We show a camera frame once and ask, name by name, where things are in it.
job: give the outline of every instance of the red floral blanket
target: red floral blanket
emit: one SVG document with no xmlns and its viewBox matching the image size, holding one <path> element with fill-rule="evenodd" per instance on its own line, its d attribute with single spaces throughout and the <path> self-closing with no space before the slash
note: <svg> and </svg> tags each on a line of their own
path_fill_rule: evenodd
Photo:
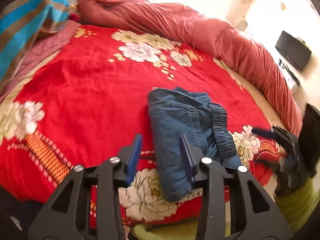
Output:
<svg viewBox="0 0 320 240">
<path fill-rule="evenodd" d="M 251 128 L 270 126 L 251 95 L 211 56 L 157 35 L 87 25 L 35 73 L 1 118 L 1 186 L 19 199 L 45 202 L 74 165 L 99 165 L 140 133 L 137 174 L 128 189 L 119 189 L 124 224 L 197 216 L 202 190 L 169 203 L 156 171 L 147 94 L 176 86 L 207 92 L 226 109 L 243 165 L 266 184 L 271 172 L 255 160 L 279 155 L 274 141 L 258 138 Z M 93 226 L 95 197 L 94 188 Z"/>
</svg>

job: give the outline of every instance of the striped towel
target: striped towel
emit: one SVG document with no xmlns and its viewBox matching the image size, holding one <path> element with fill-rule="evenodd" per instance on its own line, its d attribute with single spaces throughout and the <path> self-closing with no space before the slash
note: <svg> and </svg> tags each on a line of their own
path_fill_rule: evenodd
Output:
<svg viewBox="0 0 320 240">
<path fill-rule="evenodd" d="M 0 91 L 18 70 L 37 37 L 67 24 L 68 0 L 11 0 L 0 15 Z"/>
</svg>

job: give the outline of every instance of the blue denim pants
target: blue denim pants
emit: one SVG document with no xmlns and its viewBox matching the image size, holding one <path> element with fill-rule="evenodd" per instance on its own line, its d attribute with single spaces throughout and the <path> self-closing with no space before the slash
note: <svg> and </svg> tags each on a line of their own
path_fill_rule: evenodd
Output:
<svg viewBox="0 0 320 240">
<path fill-rule="evenodd" d="M 160 186 L 167 201 L 176 202 L 191 190 L 179 150 L 182 133 L 222 166 L 241 165 L 227 130 L 227 113 L 207 93 L 157 88 L 148 94 L 148 104 Z"/>
</svg>

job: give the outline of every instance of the yellow-green fabric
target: yellow-green fabric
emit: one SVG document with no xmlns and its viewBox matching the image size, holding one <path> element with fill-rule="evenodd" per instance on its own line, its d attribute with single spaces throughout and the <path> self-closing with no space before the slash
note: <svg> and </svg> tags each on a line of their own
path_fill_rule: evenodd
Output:
<svg viewBox="0 0 320 240">
<path fill-rule="evenodd" d="M 177 224 L 138 224 L 130 232 L 138 240 L 194 240 L 198 228 L 198 218 L 191 218 Z M 230 235 L 230 223 L 226 222 L 225 236 Z"/>
<path fill-rule="evenodd" d="M 288 196 L 275 196 L 275 202 L 291 226 L 293 233 L 296 233 L 308 220 L 319 199 L 319 192 L 313 191 L 312 179 L 308 179 L 305 186 Z"/>
</svg>

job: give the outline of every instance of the orange woven pattern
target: orange woven pattern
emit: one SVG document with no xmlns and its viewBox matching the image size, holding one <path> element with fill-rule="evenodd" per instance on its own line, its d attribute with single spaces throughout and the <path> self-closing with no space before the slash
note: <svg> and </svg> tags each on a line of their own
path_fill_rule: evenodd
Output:
<svg viewBox="0 0 320 240">
<path fill-rule="evenodd" d="M 26 145 L 33 151 L 40 163 L 45 167 L 47 172 L 58 183 L 67 176 L 70 169 L 55 155 L 51 147 L 41 140 L 38 135 L 27 134 L 24 138 Z"/>
</svg>

